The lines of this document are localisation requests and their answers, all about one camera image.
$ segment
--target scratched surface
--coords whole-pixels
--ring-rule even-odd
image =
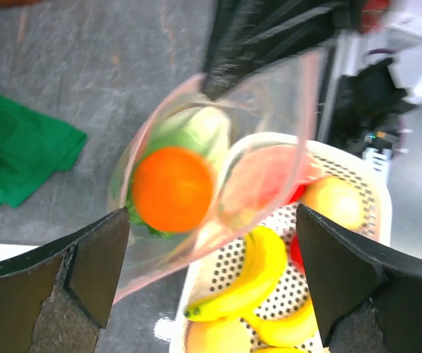
[[[0,93],[84,130],[76,167],[18,209],[0,208],[0,242],[42,244],[107,212],[121,152],[169,91],[199,70],[210,0],[51,0],[0,10]],[[113,308],[99,353],[168,351],[184,273]]]

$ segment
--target green vegetable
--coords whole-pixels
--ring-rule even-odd
[[[190,108],[156,125],[141,159],[166,146],[181,146],[205,157],[217,171],[221,168],[229,150],[229,117],[214,107]],[[149,227],[137,214],[131,200],[131,183],[126,197],[126,207],[132,224],[146,225],[151,234],[169,238],[173,234]]]

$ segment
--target brown object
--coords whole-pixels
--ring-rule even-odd
[[[32,5],[42,0],[0,0],[0,7]]]

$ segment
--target black machine part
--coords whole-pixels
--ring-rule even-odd
[[[388,57],[339,79],[329,145],[358,157],[370,147],[396,155],[405,128],[402,115],[416,106],[405,102],[407,91],[397,87],[389,69],[393,63]]]
[[[335,37],[368,33],[398,0],[217,0],[202,91],[216,100],[246,77]]]
[[[324,346],[331,353],[422,352],[422,260],[303,205],[296,219]]]
[[[129,236],[126,209],[0,262],[0,353],[94,353]]]

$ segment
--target perforated plastic basket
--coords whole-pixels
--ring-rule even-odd
[[[249,141],[273,141],[274,143],[295,144],[296,137],[272,132],[263,132],[242,139],[232,148],[232,153],[239,153]],[[365,223],[360,234],[390,245],[390,228],[392,205],[385,181],[365,161],[331,146],[315,141],[307,144],[308,152],[316,157],[327,174],[345,180],[359,190],[365,205]],[[298,203],[284,206],[269,215],[262,224],[273,229],[289,246],[295,233],[296,208]],[[170,353],[186,352],[186,335],[188,321],[183,316],[184,308],[189,302],[229,286],[239,275],[243,264],[244,244],[241,239],[232,241],[225,247],[190,265],[182,291],[176,316],[176,332],[170,345]],[[308,297],[307,282],[288,262],[286,272],[282,275],[276,290],[261,304],[255,313],[264,319],[278,319],[289,316],[300,308]],[[252,349],[264,348],[255,331],[241,320],[251,336]],[[310,353],[322,352],[321,340],[316,335],[299,347]]]

